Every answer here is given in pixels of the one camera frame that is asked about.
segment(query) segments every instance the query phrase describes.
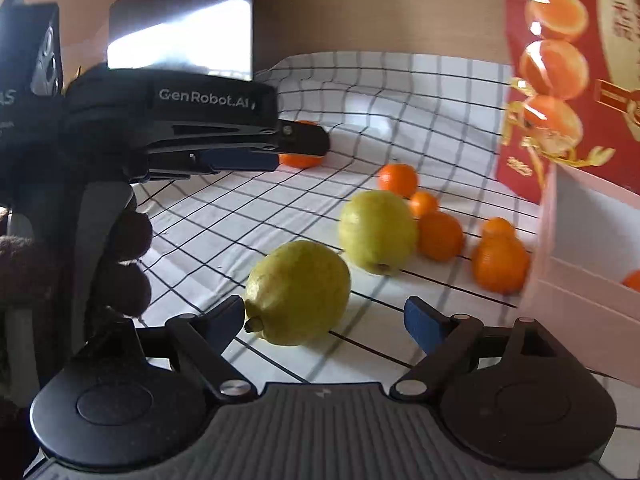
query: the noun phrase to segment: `orange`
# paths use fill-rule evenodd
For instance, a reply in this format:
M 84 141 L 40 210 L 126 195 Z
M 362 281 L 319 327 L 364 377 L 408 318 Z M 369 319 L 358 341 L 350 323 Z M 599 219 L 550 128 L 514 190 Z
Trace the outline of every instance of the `orange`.
M 640 269 L 634 270 L 631 274 L 629 274 L 622 281 L 622 284 L 640 292 Z
M 438 199 L 427 191 L 416 191 L 409 202 L 409 208 L 411 208 L 414 218 L 421 218 L 427 213 L 433 213 L 438 210 L 439 206 Z
M 418 187 L 418 174 L 408 164 L 387 164 L 378 172 L 378 187 L 409 198 Z
M 539 94 L 574 99 L 587 88 L 589 65 L 571 43 L 535 41 L 520 57 L 520 76 Z
M 504 218 L 496 216 L 487 220 L 482 226 L 482 238 L 491 236 L 506 236 L 513 238 L 516 235 L 516 229 L 511 223 Z
M 465 245 L 465 234 L 456 218 L 442 211 L 427 213 L 418 220 L 418 250 L 437 262 L 455 258 Z
M 296 121 L 302 124 L 316 124 L 313 121 Z M 323 156 L 314 155 L 294 155 L 290 153 L 281 153 L 278 156 L 280 164 L 290 166 L 292 168 L 298 168 L 299 170 L 305 170 L 306 168 L 314 168 L 322 164 Z
M 536 95 L 524 101 L 520 119 L 549 155 L 564 155 L 582 140 L 582 121 L 564 101 Z
M 529 253 L 517 238 L 483 238 L 473 254 L 474 278 L 485 290 L 498 294 L 514 294 L 524 286 L 529 261 Z
M 524 14 L 529 30 L 547 40 L 573 43 L 589 25 L 589 13 L 580 0 L 528 0 Z

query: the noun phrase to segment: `wooden surface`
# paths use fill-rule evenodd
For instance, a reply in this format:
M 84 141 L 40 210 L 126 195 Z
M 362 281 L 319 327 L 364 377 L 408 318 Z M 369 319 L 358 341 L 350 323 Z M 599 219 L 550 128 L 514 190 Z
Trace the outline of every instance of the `wooden surface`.
M 55 1 L 61 9 L 66 73 L 100 61 L 115 0 Z M 503 0 L 255 0 L 254 45 L 256 69 L 293 54 L 326 50 L 509 62 Z

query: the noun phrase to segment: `pink box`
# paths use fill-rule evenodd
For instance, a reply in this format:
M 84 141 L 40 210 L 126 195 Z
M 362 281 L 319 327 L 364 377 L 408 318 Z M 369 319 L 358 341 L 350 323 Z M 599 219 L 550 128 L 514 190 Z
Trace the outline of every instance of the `pink box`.
M 538 248 L 519 309 L 587 368 L 640 386 L 640 292 L 620 282 L 640 269 L 640 196 L 552 165 Z

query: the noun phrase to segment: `orange illustration on box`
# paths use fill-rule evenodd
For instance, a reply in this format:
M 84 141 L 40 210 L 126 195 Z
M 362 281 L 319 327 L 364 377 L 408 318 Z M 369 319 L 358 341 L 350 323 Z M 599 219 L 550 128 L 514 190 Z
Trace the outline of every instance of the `orange illustration on box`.
M 511 87 L 525 99 L 506 104 L 502 144 L 510 144 L 513 127 L 523 130 L 520 146 L 529 153 L 533 173 L 543 189 L 545 167 L 541 156 L 583 168 L 606 164 L 616 150 L 596 146 L 583 160 L 576 154 L 584 137 L 583 125 L 567 101 L 583 94 L 590 82 L 587 60 L 572 44 L 589 24 L 583 3 L 527 0 L 524 14 L 530 32 L 540 39 L 529 43 L 520 56 L 516 68 L 519 77 L 512 79 Z

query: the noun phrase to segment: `white tablecloth with black grid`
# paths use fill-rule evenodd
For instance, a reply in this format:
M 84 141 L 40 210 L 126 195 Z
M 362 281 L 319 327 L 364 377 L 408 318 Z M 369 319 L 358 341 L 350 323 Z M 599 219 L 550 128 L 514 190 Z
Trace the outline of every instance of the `white tablecloth with black grid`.
M 239 333 L 224 356 L 262 389 L 267 381 L 379 381 L 388 388 L 421 358 L 405 332 L 402 306 L 419 296 L 447 315 L 465 312 L 486 325 L 505 323 L 517 296 L 481 290 L 470 253 L 484 219 L 501 216 L 528 246 L 538 206 L 494 178 L 495 153 L 511 68 L 443 56 L 329 52 L 295 56 L 258 76 L 278 88 L 280 116 L 316 121 L 330 133 L 322 166 L 273 173 L 233 172 L 136 186 L 139 210 L 154 226 L 141 264 L 153 298 L 139 322 L 162 325 L 242 295 L 257 261 L 295 239 L 338 253 L 337 219 L 360 189 L 376 188 L 389 161 L 411 164 L 419 185 L 437 194 L 467 233 L 463 254 L 436 264 L 416 256 L 393 277 L 350 265 L 347 312 L 308 346 L 273 346 Z M 603 456 L 618 476 L 640 476 L 640 390 L 598 375 L 618 406 L 619 427 Z

